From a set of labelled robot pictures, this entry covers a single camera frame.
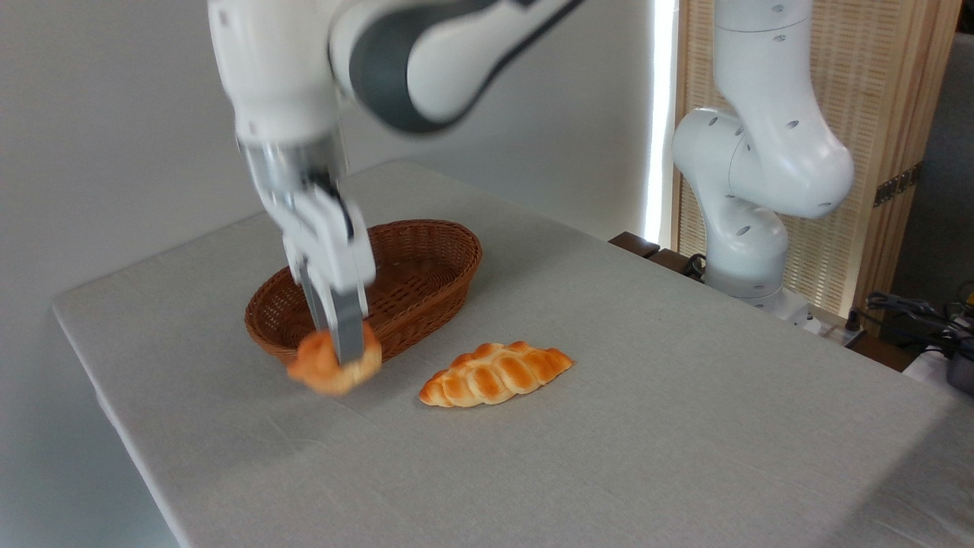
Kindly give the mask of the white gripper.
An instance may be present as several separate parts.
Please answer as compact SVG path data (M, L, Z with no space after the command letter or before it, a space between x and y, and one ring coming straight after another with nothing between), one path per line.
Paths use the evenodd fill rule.
M339 365L361 360L365 352L361 302L376 276L361 209L316 185L293 192L262 190L262 204L282 230L285 253L289 264L298 269L297 284L314 329L329 330ZM334 318L328 322L319 293L322 299L331 298Z

